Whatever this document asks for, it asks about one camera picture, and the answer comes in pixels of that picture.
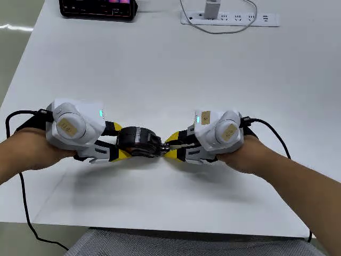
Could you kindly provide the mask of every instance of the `label sticker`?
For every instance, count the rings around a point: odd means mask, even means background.
[[[201,124],[209,124],[210,122],[211,111],[204,111],[201,113]]]
[[[67,119],[63,118],[62,120],[60,120],[60,122],[58,123],[58,126],[65,131],[65,133],[70,136],[73,137],[75,136],[75,134],[77,133],[77,128],[75,128]]]
[[[223,132],[222,138],[224,141],[229,141],[229,139],[234,135],[236,132],[237,127],[235,127],[233,124],[230,124],[229,127],[226,128],[226,130]]]

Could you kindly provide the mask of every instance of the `hand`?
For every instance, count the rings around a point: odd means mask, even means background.
[[[256,137],[247,135],[240,149],[233,153],[217,155],[217,158],[239,172],[257,175],[266,164],[266,160],[273,154],[276,153],[263,145]]]
[[[14,166],[18,172],[47,168],[65,157],[76,154],[74,151],[52,146],[46,140],[45,131],[35,128],[24,128],[16,132],[1,146],[17,159]]]

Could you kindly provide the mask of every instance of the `black wire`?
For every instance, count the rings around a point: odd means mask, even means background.
[[[20,114],[32,114],[32,115],[36,115],[38,112],[37,111],[31,111],[31,110],[19,110],[16,112],[13,112],[12,114],[10,114],[5,121],[5,125],[6,125],[6,136],[7,138],[9,138],[11,136],[11,130],[10,130],[10,119],[13,116],[16,115],[20,115]],[[26,221],[27,221],[27,225],[28,227],[31,229],[32,233],[34,234],[34,236],[36,237],[37,240],[41,241],[41,242],[45,242],[45,243],[50,243],[50,244],[56,244],[60,247],[62,247],[65,250],[69,250],[65,245],[59,243],[59,242],[55,242],[55,241],[50,241],[50,240],[46,240],[43,238],[40,238],[37,234],[37,231],[34,229],[34,227],[32,226],[32,223],[30,221],[30,216],[28,213],[28,207],[27,207],[27,200],[26,200],[26,190],[25,190],[25,181],[23,178],[22,173],[19,173],[19,177],[20,177],[20,181],[21,181],[21,190],[22,190],[22,201],[23,201],[23,207],[25,209],[25,215],[26,215]]]
[[[282,140],[281,136],[279,136],[278,132],[268,122],[266,122],[264,120],[261,120],[261,119],[257,119],[257,118],[250,118],[249,122],[250,123],[258,122],[258,123],[265,124],[276,135],[277,139],[281,142],[282,146],[284,147],[284,150],[285,150],[285,152],[287,154],[287,157],[289,159],[291,159],[291,156],[289,154],[289,150],[287,148],[287,145],[284,143],[284,141]],[[310,243],[312,237],[313,237],[313,233],[311,232],[311,230],[309,230],[309,238],[307,240],[308,243]]]

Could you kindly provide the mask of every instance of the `white power strip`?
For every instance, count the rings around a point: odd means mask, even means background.
[[[254,13],[220,12],[218,19],[212,20],[204,19],[203,12],[186,12],[186,14],[195,25],[246,26],[255,19]],[[181,12],[181,23],[189,24],[183,12]],[[257,19],[251,26],[279,27],[279,15],[273,13],[258,13]]]

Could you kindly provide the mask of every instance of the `white table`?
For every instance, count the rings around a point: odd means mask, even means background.
[[[186,129],[196,108],[237,108],[273,124],[293,159],[341,181],[341,3],[258,4],[281,14],[282,26],[214,36],[181,25],[177,0],[140,2],[134,23],[63,19],[46,0],[0,111],[2,139],[9,113],[57,97],[101,100],[107,120],[163,140]],[[204,0],[186,6],[198,10]],[[247,8],[224,1],[229,7]],[[283,154],[266,127],[253,130]],[[65,159],[25,179],[34,223],[308,236],[270,185],[222,164]],[[0,186],[0,221],[25,222],[18,177]]]

